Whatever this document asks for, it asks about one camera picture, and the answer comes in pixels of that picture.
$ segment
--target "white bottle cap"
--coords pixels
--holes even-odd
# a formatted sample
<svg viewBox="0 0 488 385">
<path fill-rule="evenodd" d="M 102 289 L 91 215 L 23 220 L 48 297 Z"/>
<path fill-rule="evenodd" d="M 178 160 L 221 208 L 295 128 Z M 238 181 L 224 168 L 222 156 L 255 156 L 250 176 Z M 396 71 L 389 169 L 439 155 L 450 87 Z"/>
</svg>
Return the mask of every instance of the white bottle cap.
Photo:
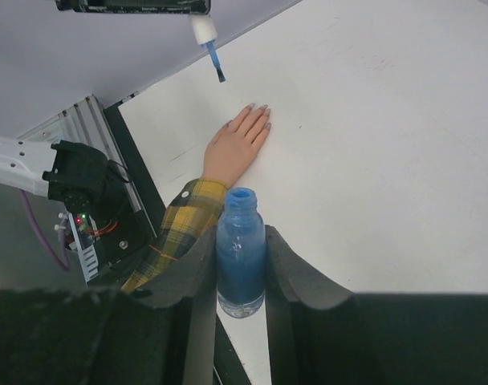
<svg viewBox="0 0 488 385">
<path fill-rule="evenodd" d="M 209 15 L 190 14 L 189 20 L 193 26 L 197 44 L 207 44 L 215 40 L 218 36 L 214 22 Z"/>
</svg>

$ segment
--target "yellow plaid shirt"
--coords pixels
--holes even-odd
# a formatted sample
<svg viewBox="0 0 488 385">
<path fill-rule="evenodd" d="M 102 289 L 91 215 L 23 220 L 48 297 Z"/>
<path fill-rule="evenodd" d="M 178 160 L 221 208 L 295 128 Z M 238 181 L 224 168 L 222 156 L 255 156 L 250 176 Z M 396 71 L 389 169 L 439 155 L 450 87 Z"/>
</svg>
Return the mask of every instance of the yellow plaid shirt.
<svg viewBox="0 0 488 385">
<path fill-rule="evenodd" d="M 183 257 L 203 231 L 218 222 L 226 191 L 216 180 L 196 179 L 186 184 L 165 210 L 158 238 L 150 246 L 155 253 L 140 260 L 121 289 L 134 291 Z"/>
</svg>

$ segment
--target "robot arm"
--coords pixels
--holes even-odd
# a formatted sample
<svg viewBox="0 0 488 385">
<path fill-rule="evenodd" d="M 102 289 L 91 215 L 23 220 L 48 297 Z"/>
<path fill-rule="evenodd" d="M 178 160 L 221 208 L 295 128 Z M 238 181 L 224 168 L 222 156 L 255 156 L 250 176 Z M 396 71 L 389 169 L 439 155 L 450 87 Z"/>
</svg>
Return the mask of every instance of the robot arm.
<svg viewBox="0 0 488 385">
<path fill-rule="evenodd" d="M 0 136 L 0 184 L 46 197 L 49 182 L 43 173 L 52 169 L 56 155 L 49 143 Z"/>
</svg>

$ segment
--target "white table surface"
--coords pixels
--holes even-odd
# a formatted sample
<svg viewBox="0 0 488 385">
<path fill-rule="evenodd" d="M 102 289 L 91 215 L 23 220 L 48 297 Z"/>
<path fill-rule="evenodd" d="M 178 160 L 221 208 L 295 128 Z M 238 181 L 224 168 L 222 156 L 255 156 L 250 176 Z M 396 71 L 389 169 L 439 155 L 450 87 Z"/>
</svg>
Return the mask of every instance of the white table surface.
<svg viewBox="0 0 488 385">
<path fill-rule="evenodd" d="M 168 204 L 250 102 L 273 129 L 240 185 L 314 267 L 354 291 L 488 292 L 488 6 L 305 0 L 120 111 Z M 267 384 L 265 312 L 221 314 Z"/>
</svg>

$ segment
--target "water bottle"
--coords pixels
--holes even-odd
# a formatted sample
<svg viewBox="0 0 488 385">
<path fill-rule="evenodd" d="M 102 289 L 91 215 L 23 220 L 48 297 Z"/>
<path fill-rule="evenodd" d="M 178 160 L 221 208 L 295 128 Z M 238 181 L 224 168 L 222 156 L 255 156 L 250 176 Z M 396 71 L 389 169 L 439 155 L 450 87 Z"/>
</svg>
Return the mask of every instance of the water bottle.
<svg viewBox="0 0 488 385">
<path fill-rule="evenodd" d="M 257 212 L 256 194 L 232 188 L 216 236 L 218 299 L 231 317 L 249 317 L 263 304 L 266 252 L 266 227 Z"/>
</svg>

